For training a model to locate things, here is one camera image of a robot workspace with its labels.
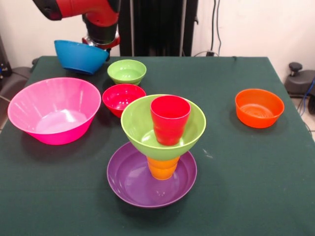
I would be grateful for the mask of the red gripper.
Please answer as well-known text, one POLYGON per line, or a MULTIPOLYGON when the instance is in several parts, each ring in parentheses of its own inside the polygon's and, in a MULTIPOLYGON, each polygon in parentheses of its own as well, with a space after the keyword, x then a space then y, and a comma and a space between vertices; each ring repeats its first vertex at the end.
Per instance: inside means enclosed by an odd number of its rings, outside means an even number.
POLYGON ((97 43, 97 42, 93 41, 89 36, 85 36, 82 38, 82 43, 87 44, 89 46, 100 48, 102 50, 106 50, 106 52, 108 54, 106 61, 109 61, 111 49, 114 48, 115 46, 119 45, 120 37, 116 36, 115 39, 108 44, 101 44, 101 43, 97 43))

